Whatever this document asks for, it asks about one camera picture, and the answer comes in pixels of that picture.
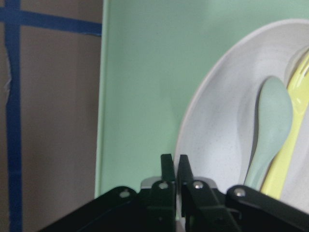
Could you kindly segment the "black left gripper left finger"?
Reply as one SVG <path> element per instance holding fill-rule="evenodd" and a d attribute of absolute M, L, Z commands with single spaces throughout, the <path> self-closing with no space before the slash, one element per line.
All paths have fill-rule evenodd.
<path fill-rule="evenodd" d="M 120 186 L 42 229 L 43 232 L 174 232 L 176 177 L 170 154 L 161 176 L 145 179 L 139 192 Z"/>

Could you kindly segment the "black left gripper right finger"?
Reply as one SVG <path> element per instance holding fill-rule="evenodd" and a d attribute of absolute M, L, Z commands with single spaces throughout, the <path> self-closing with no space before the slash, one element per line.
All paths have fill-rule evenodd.
<path fill-rule="evenodd" d="M 187 232 L 307 232 L 308 214 L 250 187 L 221 193 L 211 179 L 194 177 L 187 155 L 178 165 L 180 214 Z"/>

